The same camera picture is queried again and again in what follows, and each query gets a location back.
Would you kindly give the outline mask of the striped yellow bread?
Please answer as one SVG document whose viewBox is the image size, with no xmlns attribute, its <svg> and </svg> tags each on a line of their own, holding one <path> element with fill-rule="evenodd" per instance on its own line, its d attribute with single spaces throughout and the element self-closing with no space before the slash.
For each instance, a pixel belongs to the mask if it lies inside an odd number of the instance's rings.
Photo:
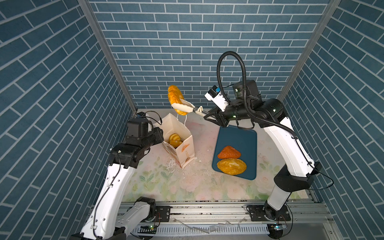
<svg viewBox="0 0 384 240">
<path fill-rule="evenodd" d="M 173 148 L 177 148 L 179 147 L 181 144 L 183 143 L 181 137 L 178 135 L 178 134 L 172 134 L 170 135 L 169 137 L 169 144 L 173 147 Z"/>
</svg>

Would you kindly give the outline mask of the white paper bag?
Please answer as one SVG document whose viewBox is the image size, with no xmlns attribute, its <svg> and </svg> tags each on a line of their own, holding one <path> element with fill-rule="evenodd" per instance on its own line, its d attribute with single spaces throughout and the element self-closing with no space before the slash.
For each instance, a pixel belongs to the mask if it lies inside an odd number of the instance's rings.
<svg viewBox="0 0 384 240">
<path fill-rule="evenodd" d="M 192 133 L 177 117 L 168 114 L 155 127 L 163 131 L 163 147 L 182 169 L 196 158 Z"/>
</svg>

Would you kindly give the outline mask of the metal tongs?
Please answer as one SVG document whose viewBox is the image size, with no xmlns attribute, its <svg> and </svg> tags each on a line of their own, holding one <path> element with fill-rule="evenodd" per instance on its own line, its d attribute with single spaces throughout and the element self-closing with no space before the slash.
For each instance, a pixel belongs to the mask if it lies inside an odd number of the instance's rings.
<svg viewBox="0 0 384 240">
<path fill-rule="evenodd" d="M 189 113 L 196 113 L 202 117 L 208 114 L 207 111 L 204 111 L 203 107 L 196 107 L 192 103 L 180 99 L 180 103 L 172 103 L 172 108 L 178 113 L 178 115 L 185 116 Z"/>
</svg>

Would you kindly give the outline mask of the orange triangular pastry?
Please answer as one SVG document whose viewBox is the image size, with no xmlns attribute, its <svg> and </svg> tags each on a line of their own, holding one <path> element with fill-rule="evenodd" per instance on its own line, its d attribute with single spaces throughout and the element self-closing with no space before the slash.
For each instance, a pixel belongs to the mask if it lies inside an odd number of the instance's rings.
<svg viewBox="0 0 384 240">
<path fill-rule="evenodd" d="M 219 159 L 239 159 L 241 155 L 242 154 L 232 146 L 226 146 L 218 154 L 218 158 Z"/>
</svg>

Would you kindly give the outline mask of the large yellow ring bread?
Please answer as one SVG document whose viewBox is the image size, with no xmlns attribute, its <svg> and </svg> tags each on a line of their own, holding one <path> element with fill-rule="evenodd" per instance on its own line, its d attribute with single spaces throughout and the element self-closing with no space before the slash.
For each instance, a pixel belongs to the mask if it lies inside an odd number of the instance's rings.
<svg viewBox="0 0 384 240">
<path fill-rule="evenodd" d="M 171 85 L 168 87 L 168 99 L 171 105 L 182 104 L 181 100 L 184 100 L 184 96 L 177 86 Z"/>
</svg>

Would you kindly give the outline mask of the large sesame oval bread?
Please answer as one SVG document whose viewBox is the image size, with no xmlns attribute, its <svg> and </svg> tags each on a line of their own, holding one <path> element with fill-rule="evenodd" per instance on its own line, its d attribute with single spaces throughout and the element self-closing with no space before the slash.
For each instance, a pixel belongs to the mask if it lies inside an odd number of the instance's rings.
<svg viewBox="0 0 384 240">
<path fill-rule="evenodd" d="M 217 163 L 217 167 L 220 171 L 227 175 L 239 175 L 247 169 L 247 164 L 240 159 L 223 159 Z"/>
</svg>

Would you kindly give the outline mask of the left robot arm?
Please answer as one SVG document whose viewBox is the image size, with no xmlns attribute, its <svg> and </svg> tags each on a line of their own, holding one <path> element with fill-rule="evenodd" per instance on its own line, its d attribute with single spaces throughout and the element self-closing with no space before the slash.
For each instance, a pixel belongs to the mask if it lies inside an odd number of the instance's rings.
<svg viewBox="0 0 384 240">
<path fill-rule="evenodd" d="M 125 240 L 140 222 L 156 216 L 155 199 L 146 197 L 138 198 L 123 216 L 118 217 L 118 212 L 139 161 L 152 146 L 163 141 L 163 130 L 156 127 L 144 137 L 130 139 L 111 150 L 97 203 L 81 231 L 70 236 L 71 240 Z"/>
</svg>

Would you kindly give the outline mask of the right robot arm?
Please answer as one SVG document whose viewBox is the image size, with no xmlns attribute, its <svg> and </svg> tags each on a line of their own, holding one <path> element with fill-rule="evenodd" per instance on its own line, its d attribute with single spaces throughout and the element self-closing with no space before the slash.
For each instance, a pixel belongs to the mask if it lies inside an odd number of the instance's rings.
<svg viewBox="0 0 384 240">
<path fill-rule="evenodd" d="M 224 128 L 230 121 L 249 119 L 271 137 L 285 161 L 274 178 L 275 186 L 263 207 L 265 217 L 273 221 L 282 215 L 283 206 L 293 192 L 311 187 L 321 164 L 303 149 L 282 102 L 277 99 L 263 101 L 253 80 L 245 85 L 238 82 L 233 85 L 233 90 L 236 98 L 230 101 L 225 99 L 220 87 L 213 86 L 205 98 L 215 103 L 216 107 L 209 110 L 204 118 Z"/>
</svg>

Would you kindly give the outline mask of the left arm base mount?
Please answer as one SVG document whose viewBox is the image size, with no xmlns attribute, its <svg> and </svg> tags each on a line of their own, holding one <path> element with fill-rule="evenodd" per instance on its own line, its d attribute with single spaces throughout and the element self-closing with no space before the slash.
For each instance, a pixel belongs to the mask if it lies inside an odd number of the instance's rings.
<svg viewBox="0 0 384 240">
<path fill-rule="evenodd" d="M 169 222 L 171 215 L 171 206 L 156 206 L 155 213 L 150 215 L 146 219 L 142 220 L 142 223 L 154 223 L 154 222 Z"/>
</svg>

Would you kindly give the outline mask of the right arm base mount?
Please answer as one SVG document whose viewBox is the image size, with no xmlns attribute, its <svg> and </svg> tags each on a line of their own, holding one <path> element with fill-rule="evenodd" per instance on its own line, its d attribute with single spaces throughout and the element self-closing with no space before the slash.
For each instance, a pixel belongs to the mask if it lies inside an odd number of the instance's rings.
<svg viewBox="0 0 384 240">
<path fill-rule="evenodd" d="M 287 205 L 283 205 L 279 211 L 273 209 L 269 205 L 248 205 L 246 206 L 246 210 L 249 213 L 252 222 L 271 222 L 277 220 L 288 222 L 291 220 L 291 214 Z"/>
</svg>

